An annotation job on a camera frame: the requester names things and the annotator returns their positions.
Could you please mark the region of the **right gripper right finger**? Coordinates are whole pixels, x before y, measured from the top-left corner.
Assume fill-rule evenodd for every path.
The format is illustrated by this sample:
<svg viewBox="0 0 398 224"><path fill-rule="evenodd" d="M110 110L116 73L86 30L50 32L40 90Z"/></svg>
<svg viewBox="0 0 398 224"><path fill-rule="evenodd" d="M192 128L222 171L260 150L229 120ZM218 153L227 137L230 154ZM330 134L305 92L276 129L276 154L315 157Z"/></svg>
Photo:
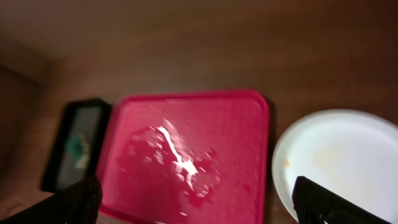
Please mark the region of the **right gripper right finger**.
<svg viewBox="0 0 398 224"><path fill-rule="evenodd" d="M292 201L299 224L389 224L304 176L295 181Z"/></svg>

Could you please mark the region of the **white plate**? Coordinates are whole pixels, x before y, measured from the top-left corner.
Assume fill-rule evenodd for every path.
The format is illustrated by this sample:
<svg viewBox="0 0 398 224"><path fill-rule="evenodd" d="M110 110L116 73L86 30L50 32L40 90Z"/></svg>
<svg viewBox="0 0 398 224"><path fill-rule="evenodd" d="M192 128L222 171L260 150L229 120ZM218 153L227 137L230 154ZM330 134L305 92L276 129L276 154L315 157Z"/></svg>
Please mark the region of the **white plate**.
<svg viewBox="0 0 398 224"><path fill-rule="evenodd" d="M301 118L281 135L272 156L275 189L294 219L292 193L299 176L397 223L397 125L356 110Z"/></svg>

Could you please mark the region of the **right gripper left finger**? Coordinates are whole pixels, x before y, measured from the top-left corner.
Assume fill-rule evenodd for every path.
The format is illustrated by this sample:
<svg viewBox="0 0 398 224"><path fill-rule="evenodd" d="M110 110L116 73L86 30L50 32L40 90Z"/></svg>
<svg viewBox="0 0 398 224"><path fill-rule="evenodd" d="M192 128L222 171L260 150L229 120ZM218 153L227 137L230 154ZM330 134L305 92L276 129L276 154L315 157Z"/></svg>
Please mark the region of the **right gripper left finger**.
<svg viewBox="0 0 398 224"><path fill-rule="evenodd" d="M94 224L101 200L101 184L92 176L1 220L1 224Z"/></svg>

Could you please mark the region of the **green yellow sponge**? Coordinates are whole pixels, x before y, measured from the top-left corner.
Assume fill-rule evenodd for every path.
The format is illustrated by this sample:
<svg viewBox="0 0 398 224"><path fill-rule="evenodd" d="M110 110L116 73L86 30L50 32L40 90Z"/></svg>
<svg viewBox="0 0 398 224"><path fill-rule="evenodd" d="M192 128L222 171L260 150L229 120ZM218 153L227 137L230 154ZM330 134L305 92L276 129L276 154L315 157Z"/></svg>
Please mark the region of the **green yellow sponge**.
<svg viewBox="0 0 398 224"><path fill-rule="evenodd" d="M67 151L72 155L74 167L86 169L90 161L90 143L85 134L77 134L67 141Z"/></svg>

